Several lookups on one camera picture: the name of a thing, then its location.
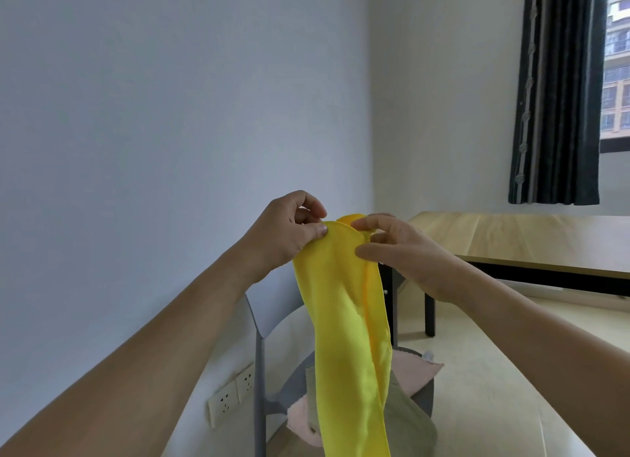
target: chair backrest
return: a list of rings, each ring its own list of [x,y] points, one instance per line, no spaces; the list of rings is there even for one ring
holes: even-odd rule
[[[262,281],[251,286],[245,296],[263,339],[284,318],[304,305],[291,262],[273,270]]]

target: hand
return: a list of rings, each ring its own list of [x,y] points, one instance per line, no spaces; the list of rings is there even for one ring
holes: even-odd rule
[[[324,205],[303,190],[272,200],[235,247],[253,265],[253,282],[288,263],[328,231]]]
[[[453,279],[453,271],[466,266],[425,233],[394,215],[368,215],[351,226],[359,231],[382,230],[372,235],[370,243],[357,247],[355,253],[359,258],[391,266],[437,299],[446,294],[440,290]]]

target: electrical outlet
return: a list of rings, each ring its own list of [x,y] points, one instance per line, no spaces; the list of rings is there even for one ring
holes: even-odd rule
[[[254,365],[250,365],[236,376],[234,381],[236,381],[236,389],[238,390],[238,401],[243,402],[254,392]]]
[[[228,382],[223,389],[208,399],[210,424],[217,427],[238,406],[236,382]]]

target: baseboard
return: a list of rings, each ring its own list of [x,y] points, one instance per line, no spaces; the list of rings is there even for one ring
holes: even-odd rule
[[[538,284],[519,283],[515,281],[501,280],[506,285],[528,297],[550,299],[551,301],[569,302],[580,306],[591,306],[604,310],[625,311],[630,313],[630,299],[601,293],[589,293],[588,291],[576,291]]]

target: chair leg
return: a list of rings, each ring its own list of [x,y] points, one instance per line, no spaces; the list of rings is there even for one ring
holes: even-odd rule
[[[254,378],[254,456],[267,455],[267,416],[264,409],[264,341],[256,331],[256,377]]]
[[[435,336],[435,300],[425,293],[425,334]]]

